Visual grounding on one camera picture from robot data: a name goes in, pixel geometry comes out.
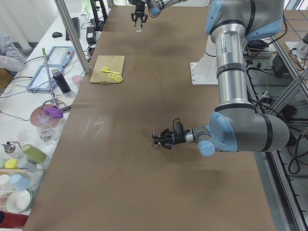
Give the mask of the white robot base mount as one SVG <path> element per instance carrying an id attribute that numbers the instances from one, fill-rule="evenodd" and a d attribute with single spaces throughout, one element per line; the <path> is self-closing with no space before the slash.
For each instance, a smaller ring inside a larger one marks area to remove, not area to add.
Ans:
<path id="1" fill-rule="evenodd" d="M 198 62 L 190 63 L 193 85 L 217 85 L 217 58 L 216 45 L 208 36 L 205 52 Z"/>

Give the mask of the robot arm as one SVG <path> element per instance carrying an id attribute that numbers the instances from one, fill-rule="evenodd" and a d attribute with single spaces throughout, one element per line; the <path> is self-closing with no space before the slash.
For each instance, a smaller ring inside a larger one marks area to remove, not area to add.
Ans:
<path id="1" fill-rule="evenodd" d="M 173 131 L 165 129 L 153 138 L 155 145 L 171 149 L 174 144 L 196 142 L 200 153 L 216 151 L 266 152 L 284 147 L 288 126 L 273 115 L 257 114 L 246 88 L 242 41 L 276 35 L 283 23 L 282 0 L 214 0 L 205 32 L 216 46 L 219 106 L 207 126 Z"/>
<path id="2" fill-rule="evenodd" d="M 131 13 L 131 19 L 136 24 L 140 19 L 142 23 L 146 23 L 148 15 L 145 13 L 145 6 L 148 7 L 148 13 L 152 18 L 157 17 L 161 11 L 184 0 L 129 0 L 131 5 L 135 6 L 135 12 Z"/>

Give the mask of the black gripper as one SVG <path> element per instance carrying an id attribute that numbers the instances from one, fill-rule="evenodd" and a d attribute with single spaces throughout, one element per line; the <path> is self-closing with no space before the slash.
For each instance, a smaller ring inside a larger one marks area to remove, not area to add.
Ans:
<path id="1" fill-rule="evenodd" d="M 131 19 L 133 23 L 136 23 L 136 18 L 141 18 L 141 24 L 145 24 L 148 15 L 145 14 L 145 2 L 142 0 L 134 0 L 133 4 L 135 5 L 135 13 L 131 13 Z"/>
<path id="2" fill-rule="evenodd" d="M 180 129 L 176 131 L 170 131 L 166 128 L 159 134 L 159 138 L 154 141 L 154 148 L 163 147 L 168 150 L 172 149 L 174 144 L 181 144 L 193 141 L 193 130 L 192 129 Z"/>

